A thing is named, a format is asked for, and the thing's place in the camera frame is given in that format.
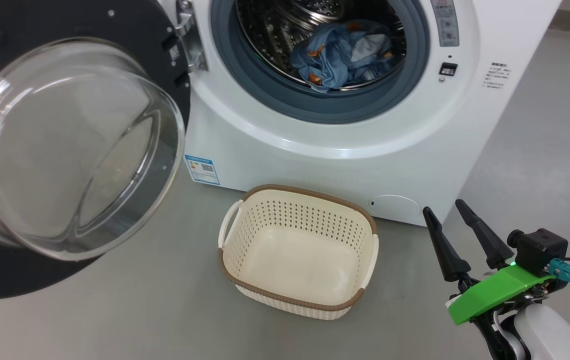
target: basket handle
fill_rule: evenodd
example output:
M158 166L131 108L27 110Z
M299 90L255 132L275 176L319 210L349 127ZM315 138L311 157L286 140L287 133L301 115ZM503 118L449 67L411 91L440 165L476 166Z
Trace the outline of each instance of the basket handle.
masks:
M225 218L223 219L223 223L220 225L220 232L218 233L218 248L222 249L223 246L225 246L225 244L227 244L227 242L229 241L229 235L232 234L232 232L234 232L234 228L236 227L236 223L238 223L238 218L240 218L240 210L239 207L241 207L241 205L243 204L243 200L238 200L234 203L234 205L232 205L232 207L229 208L229 210L227 210L227 214L225 214ZM227 232L227 227L229 226L229 221L232 219L232 216L234 216L234 213L236 212L236 210L238 210L238 214L236 214L236 217L234 219L234 223L232 224L232 227L229 228L229 232Z
M369 262L369 268L363 278L363 283L360 285L361 289L366 289L371 280L371 275L374 273L374 267L376 266L376 260L378 259L378 235L374 234L374 248L371 249L372 260Z

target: beige plastic basket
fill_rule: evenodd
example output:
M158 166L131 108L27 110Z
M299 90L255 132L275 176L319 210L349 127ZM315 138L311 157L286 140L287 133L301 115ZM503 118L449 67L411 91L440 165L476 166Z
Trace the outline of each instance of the beige plastic basket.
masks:
M330 321L346 314L365 291L378 235L374 219L353 203L264 185L227 212L218 256L223 273L246 296Z

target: blue clothing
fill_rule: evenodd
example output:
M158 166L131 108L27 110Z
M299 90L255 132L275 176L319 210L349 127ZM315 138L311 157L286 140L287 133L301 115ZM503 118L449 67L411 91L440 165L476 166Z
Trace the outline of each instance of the blue clothing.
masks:
M315 91L374 80L394 66L390 32L369 20L325 23L296 44L291 64Z

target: washing machine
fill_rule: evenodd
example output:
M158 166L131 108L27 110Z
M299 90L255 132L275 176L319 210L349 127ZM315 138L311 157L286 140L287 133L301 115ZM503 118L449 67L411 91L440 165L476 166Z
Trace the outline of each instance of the washing machine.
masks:
M419 226L425 206L444 219L558 5L193 0L207 70L191 74L192 178L301 187ZM353 18L391 30L395 68L326 94L296 79L288 55L304 30Z
M558 3L0 0L0 298L129 239L183 159L207 185L445 217ZM354 19L394 66L315 92L292 48Z

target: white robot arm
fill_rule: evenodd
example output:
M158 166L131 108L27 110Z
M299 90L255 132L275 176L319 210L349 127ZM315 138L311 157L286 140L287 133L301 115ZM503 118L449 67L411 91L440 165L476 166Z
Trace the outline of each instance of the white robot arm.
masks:
M543 228L531 234L514 230L507 244L518 255L506 264L514 253L463 200L456 207L481 243L487 265L498 271L483 281L471 278L469 264L458 257L436 216L423 209L443 278L458 282L460 294L447 302L454 323L477 326L493 360L570 360L570 325L541 303L570 283L567 240ZM511 312L516 313L499 319Z

